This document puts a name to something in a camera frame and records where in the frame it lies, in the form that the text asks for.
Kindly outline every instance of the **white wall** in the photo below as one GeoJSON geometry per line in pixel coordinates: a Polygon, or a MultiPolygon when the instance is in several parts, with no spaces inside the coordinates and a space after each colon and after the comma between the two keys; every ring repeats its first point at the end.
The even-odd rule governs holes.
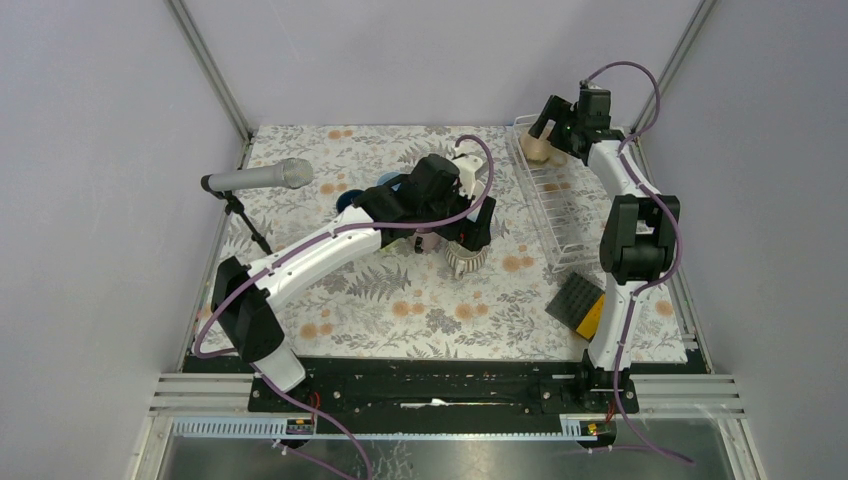
{"type": "Polygon", "coordinates": [[[848,3],[721,2],[646,139],[771,479],[844,478],[848,3]]]}
{"type": "MultiPolygon", "coordinates": [[[[248,121],[504,125],[614,60],[661,71],[698,0],[190,0],[248,121]]],[[[650,86],[601,79],[632,124],[650,86]]]]}
{"type": "Polygon", "coordinates": [[[240,145],[163,1],[4,2],[0,65],[0,478],[121,478],[240,145]]]}

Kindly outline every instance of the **reflective surface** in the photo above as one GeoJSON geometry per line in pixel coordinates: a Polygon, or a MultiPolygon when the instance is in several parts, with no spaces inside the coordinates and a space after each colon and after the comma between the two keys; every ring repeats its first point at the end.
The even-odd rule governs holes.
{"type": "MultiPolygon", "coordinates": [[[[693,457],[698,466],[683,467],[653,453],[566,454],[582,450],[570,442],[445,440],[364,444],[376,479],[733,478],[720,433],[708,420],[652,420],[647,427],[651,439],[693,457]]],[[[620,431],[617,445],[634,443],[637,441],[632,433],[620,431]]],[[[345,472],[365,475],[364,465],[348,441],[315,440],[302,451],[345,472]]],[[[339,478],[306,460],[282,456],[269,441],[239,439],[173,438],[163,471],[162,478],[169,480],[339,478]]]]}

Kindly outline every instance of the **table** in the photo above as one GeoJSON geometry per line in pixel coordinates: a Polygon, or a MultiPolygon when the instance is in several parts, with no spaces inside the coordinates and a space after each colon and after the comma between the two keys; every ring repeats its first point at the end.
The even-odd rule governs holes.
{"type": "MultiPolygon", "coordinates": [[[[243,190],[237,196],[278,251],[330,221],[342,192],[373,186],[386,172],[407,173],[430,153],[447,155],[463,134],[481,137],[495,157],[492,196],[498,203],[486,265],[456,280],[444,242],[419,255],[407,241],[350,262],[294,299],[280,318],[296,354],[580,360],[586,341],[544,311],[569,272],[552,273],[546,264],[509,157],[508,127],[263,126],[246,168],[303,158],[312,163],[315,180],[299,190],[243,190]]],[[[237,217],[229,219],[220,260],[232,255],[242,263],[264,256],[237,217]]],[[[603,286],[597,266],[580,271],[603,286]]],[[[633,360],[685,362],[667,289],[643,295],[647,305],[635,322],[633,360]]],[[[209,302],[198,312],[201,322],[211,315],[209,302]]],[[[229,346],[216,325],[203,349],[229,346]]]]}

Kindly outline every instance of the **black and yellow sponge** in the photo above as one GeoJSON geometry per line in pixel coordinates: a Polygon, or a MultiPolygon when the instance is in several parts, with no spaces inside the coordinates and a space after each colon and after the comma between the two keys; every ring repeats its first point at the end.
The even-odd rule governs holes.
{"type": "Polygon", "coordinates": [[[604,309],[604,291],[578,273],[572,273],[545,309],[566,327],[591,340],[604,309]]]}

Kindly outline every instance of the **white wire rack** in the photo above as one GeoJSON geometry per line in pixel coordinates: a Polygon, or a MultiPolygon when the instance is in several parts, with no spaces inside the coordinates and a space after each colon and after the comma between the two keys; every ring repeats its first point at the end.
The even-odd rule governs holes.
{"type": "Polygon", "coordinates": [[[598,261],[610,201],[601,181],[580,160],[561,152],[543,164],[527,162],[519,138],[538,115],[515,119],[509,136],[515,175],[554,272],[598,261]]]}

